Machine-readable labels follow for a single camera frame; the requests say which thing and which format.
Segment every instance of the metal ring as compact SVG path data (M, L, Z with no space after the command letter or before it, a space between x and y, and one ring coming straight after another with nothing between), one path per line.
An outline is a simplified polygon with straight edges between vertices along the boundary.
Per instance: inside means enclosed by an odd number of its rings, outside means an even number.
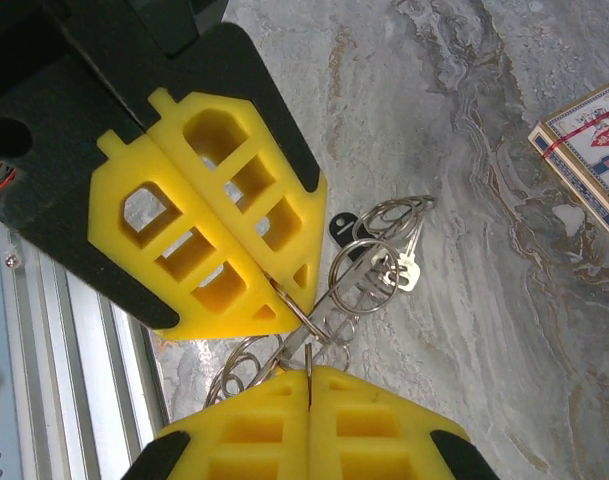
M238 393L242 393L245 389L244 389L244 382L242 381L242 379L240 377L238 377L237 375L235 375L234 373L231 373L228 378L226 379L226 381L224 381L224 378L222 378L222 394L224 395L224 398L229 398L233 395L235 395L234 393L232 394L226 394L224 393L224 389L226 388L226 384L228 384L229 381L233 380L236 384L237 384L237 389L239 390Z
M341 370L343 372L348 371L348 368L351 366L351 352L348 349L348 345L334 345L335 347L339 347L342 349L342 351L344 352L344 366L341 368ZM316 360L318 358L324 357L327 355L329 349L328 348L324 348L320 351L318 351L314 356L313 356L313 362L316 362Z
M358 316L375 313L378 310L380 310L381 308L384 308L386 305L388 305L388 303L393 299L393 296L397 292L397 290L398 290L397 285L399 284L399 281L400 281L400 265L397 261L397 254L398 254L397 250L395 250L393 247L391 247L388 243L386 243L383 240L378 240L378 239L373 239L373 238L361 238L359 240L355 240L355 241L349 243L333 259L333 262L331 263L331 267L328 272L329 289L333 289L333 287L337 284L340 265L341 265L342 261L348 256L348 254L351 253L356 248L360 248L360 247L364 247L364 246L368 246L368 245L377 245L377 246L383 247L391 256L391 260L395 267L395 286L393 287L391 294L388 295L387 298L385 298L382 301L382 303L380 303L379 305L376 305L374 307L367 308L367 309L359 309L359 308L355 308L351 305L348 305L341 298L341 296L339 295L339 293L336 290L331 291L331 298L333 299L333 302L335 303L337 308L339 308L340 310L342 310L346 313L358 315Z
M384 283L384 280L382 279L382 276L387 275L388 273L389 269L380 271L378 268L373 268L370 271L366 272L366 274L364 275L364 279L367 280L370 287L377 290L377 292L384 295L384 297L388 297L389 295L393 295L392 289L394 288ZM366 290L365 287L361 284L357 284L356 287L363 293L370 293L371 298L375 299L374 292Z
M381 203L375 205L375 207L373 207L371 210L366 212L364 215L361 215L357 219L357 221L353 225L353 229L352 229L353 238L358 238L358 231L362 227L362 225L364 226L364 228L366 228L366 230L369 233L371 233L373 235L384 234L390 228L390 224L400 222L403 218L407 217L405 219L404 223L400 224L396 228L396 231L394 231L392 234L391 234L391 232L389 232L389 235L386 237L387 240L394 238L395 236L397 236L398 231L403 232L409 228L410 222L412 221L413 217L415 216L413 214L415 213L416 208L419 206L419 204L417 202L418 202L417 197L405 197L405 198L401 198L401 199L386 200L384 202L381 202ZM399 207L407 207L408 210L401 213L399 215L399 217L397 217L395 219L388 219L385 217L386 214L388 214L395 208L399 208ZM389 225L387 225L385 227L373 226L373 222L378 218L383 223L386 223Z
M255 387L256 385L264 383L266 380L268 380L269 378L271 378L273 376L273 374L275 373L275 370L277 370L278 366L280 366L280 361L277 358L274 358L271 361L271 367L268 370L266 370L264 375L262 375L260 377L253 378L253 380L251 380L249 382L247 388Z
M304 326L308 329L309 332L318 340L320 343L324 345L329 345L332 343L331 337L329 337L324 330L315 325L308 318L308 315L304 313L304 311L295 303L295 301L291 298L291 296L284 291L279 283L277 283L274 279L269 279L271 285L277 292L277 295L282 299L282 301L290 308L293 313L297 316L297 318L304 324Z
M224 371L224 367L220 368L217 373L215 374L215 376L213 377L213 381L211 382L211 387L208 390L208 393L206 394L206 399L204 400L204 407L210 407L211 405L215 405L217 402L220 402L222 400L225 400L226 398L229 398L230 396L232 396L232 394L224 395L223 392L223 388L222 386L224 385L224 381L222 378L222 372ZM228 383L229 381L233 380L236 384L237 384L237 388L240 392L243 392L244 389L244 382L242 382L242 379L240 377L238 377L235 374L229 374L229 376L226 379L226 383Z
M338 312L339 314L344 313L341 310L335 310L335 311ZM340 326L337 327L335 330L333 330L333 329L331 329L331 326L328 321L329 317L331 316L331 313L329 313L323 319L324 328L330 335L331 340L333 341L334 344L340 345L340 346L348 345L355 339L355 335L357 333L357 322L359 321L359 316L357 316L357 315L347 316L346 318L344 318L342 320L342 323L340 323ZM347 337L341 338L340 333L342 332L342 330L344 330L346 328L346 325L350 325L351 335L348 338Z
M393 210L393 207L397 203L398 206L406 206L409 209L401 214L399 217L393 220L385 218L385 215ZM389 242L392 241L405 241L410 235L417 229L418 223L424 218L426 212L431 210L435 206L435 198L430 195L423 195L420 197L406 197L400 200L391 200L387 208L382 209L379 213L379 218L384 223L396 223L400 222L402 218L406 217L404 223L400 223L396 228L390 232L384 232L381 237L382 240Z
M284 370L300 370L302 368L302 364L298 362L298 364L293 364L294 360L292 358L284 360L283 358L277 359L278 365L280 368Z
M279 348L282 345L282 337L280 337L279 335L274 335L274 337L277 338L277 343L278 343L278 348ZM238 365L240 365L244 362L247 362L247 361L251 361L255 365L255 369L258 373L262 369L262 365L261 365L259 359L257 358L257 356L250 352L246 352L245 350L247 348L249 348L251 345L253 345L255 342L257 342L258 340L262 340L264 338L268 338L268 335L260 335L257 337L247 337L244 340L242 340L233 349L233 351L229 355L228 359L226 360L226 363L222 367L222 380L221 380L222 393L227 398L232 395L226 387L227 379L230 375L232 375L232 371Z

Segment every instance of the rectangular hole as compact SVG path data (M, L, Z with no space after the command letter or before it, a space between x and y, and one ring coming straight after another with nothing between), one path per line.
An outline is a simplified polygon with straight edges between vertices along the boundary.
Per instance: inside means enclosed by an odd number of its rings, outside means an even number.
M275 183L275 178L266 170L259 157L253 157L242 169L227 183L234 189L235 195L231 195L227 188L227 194L233 200L237 208L244 213L262 193Z
M203 281L193 290L193 296L214 313L226 310L246 290L246 283L230 263L224 262L218 269L219 273L215 271L206 277L205 281L214 275L208 283Z
M280 200L266 217L269 228L262 238L274 252L284 248L302 227L302 220L285 198Z
M279 415L250 414L231 419L224 430L224 443L281 443L284 419Z
M122 205L122 230L143 247L181 215L179 209L154 183L131 193Z
M353 390L350 385L347 385L344 382L341 382L341 381L339 381L339 380L337 380L335 378L332 378L328 382L328 388L329 388L329 390L335 390L335 391L350 391L350 390Z
M263 237L266 235L266 232L271 228L271 222L269 222L267 217L262 217L259 222L255 224L255 231Z
M215 169L248 138L232 115L215 109L204 110L189 120L183 134L209 170Z
M399 427L386 408L343 408L335 416L338 437L399 437Z
M342 480L418 480L406 452L342 452L340 464Z
M279 462L276 458L244 458L211 460L209 480L277 480Z
M283 385L272 390L270 394L276 397L290 397L293 395L293 389L289 385Z
M196 228L191 228L157 259L157 263L179 282L214 252L213 245Z

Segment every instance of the key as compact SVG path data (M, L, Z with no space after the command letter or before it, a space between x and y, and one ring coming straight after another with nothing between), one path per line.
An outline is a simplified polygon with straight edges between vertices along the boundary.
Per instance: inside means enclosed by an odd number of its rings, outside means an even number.
M412 291L420 278L421 270L419 265L415 262L415 248L417 247L423 224L424 221L420 220L419 225L409 237L406 250L400 253L400 256L397 259L397 263L400 266L398 288L404 290L405 292ZM386 255L387 254L382 251L373 257L373 265L379 260L385 258ZM395 286L395 267L389 270L386 274L382 275L380 278L389 287Z
M406 247L406 251L400 254L400 258L397 262L400 265L400 284L398 288L401 288L405 292L410 292L417 285L417 281L420 279L420 266L415 262L415 249L419 243L420 233L422 232L423 221L417 226L417 229L411 234L411 239Z

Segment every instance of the metal frame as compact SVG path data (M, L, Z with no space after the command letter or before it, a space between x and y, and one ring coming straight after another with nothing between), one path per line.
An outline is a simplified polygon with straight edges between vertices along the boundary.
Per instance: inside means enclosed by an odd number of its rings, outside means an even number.
M0 325L4 477L121 478L168 423L148 331L1 223Z

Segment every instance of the red rubber band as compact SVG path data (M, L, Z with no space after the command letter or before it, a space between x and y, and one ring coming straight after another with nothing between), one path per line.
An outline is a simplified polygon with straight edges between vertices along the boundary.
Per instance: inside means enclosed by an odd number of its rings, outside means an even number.
M584 130L592 127L593 125L601 122L602 120L604 120L605 118L609 117L609 111L606 113L603 113L602 115L600 115L599 117L595 117L593 120L591 120L590 122L582 125L580 128L578 128L577 130L573 130L571 133L567 133L566 135L564 135L563 137L560 137L559 140L556 140L555 142L553 142L553 144L548 147L546 149L546 151L542 154L542 156L544 158L547 158L551 153L553 153L553 150L555 150L557 147L559 147L561 144L563 144L564 142L566 142L568 139L573 138L575 135L577 135L578 133L582 133Z

